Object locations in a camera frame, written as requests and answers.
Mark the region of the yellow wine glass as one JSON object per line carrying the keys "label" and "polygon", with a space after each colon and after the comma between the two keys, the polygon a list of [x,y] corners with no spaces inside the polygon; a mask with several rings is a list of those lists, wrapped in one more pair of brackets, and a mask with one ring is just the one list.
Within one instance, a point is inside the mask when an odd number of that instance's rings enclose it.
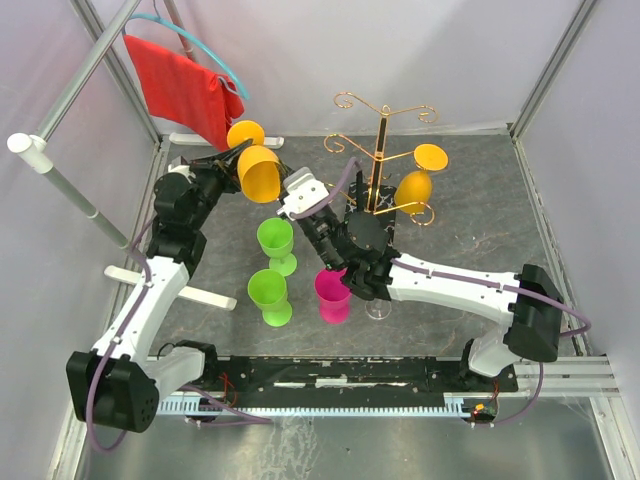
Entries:
{"label": "yellow wine glass", "polygon": [[449,162],[447,153],[434,144],[417,146],[413,157],[417,169],[401,180],[394,196],[399,210],[408,215],[422,214],[427,209],[433,190],[429,173],[445,169]]}
{"label": "yellow wine glass", "polygon": [[227,133],[230,148],[249,141],[240,153],[237,174],[242,193],[252,202],[266,204],[278,199],[281,192],[280,161],[265,143],[264,129],[252,120],[232,125]]}

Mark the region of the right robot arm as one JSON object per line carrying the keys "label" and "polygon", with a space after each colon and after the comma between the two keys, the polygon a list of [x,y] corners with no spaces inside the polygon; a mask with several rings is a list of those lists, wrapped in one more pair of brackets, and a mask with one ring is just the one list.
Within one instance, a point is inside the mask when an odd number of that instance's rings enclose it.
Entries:
{"label": "right robot arm", "polygon": [[279,216],[300,226],[352,294],[366,301],[424,302],[494,322],[470,342],[457,367],[466,389],[483,389],[518,359],[557,360],[563,299],[543,268],[526,264],[518,273],[500,273],[430,263],[391,246],[389,233],[362,206],[339,220],[330,202],[340,190],[328,190],[309,168],[283,166],[278,178]]}

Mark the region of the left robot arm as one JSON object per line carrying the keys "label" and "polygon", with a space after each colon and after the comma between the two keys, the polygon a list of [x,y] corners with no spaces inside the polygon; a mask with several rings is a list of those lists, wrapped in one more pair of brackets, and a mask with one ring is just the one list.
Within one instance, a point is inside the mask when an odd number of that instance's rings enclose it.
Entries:
{"label": "left robot arm", "polygon": [[239,191],[237,164],[248,141],[178,165],[154,184],[151,238],[135,258],[142,272],[104,335],[88,352],[74,352],[66,375],[76,418],[129,432],[145,431],[162,400],[186,384],[215,387],[221,368],[214,348],[182,341],[149,361],[153,340],[178,294],[201,261],[201,228],[224,194]]}

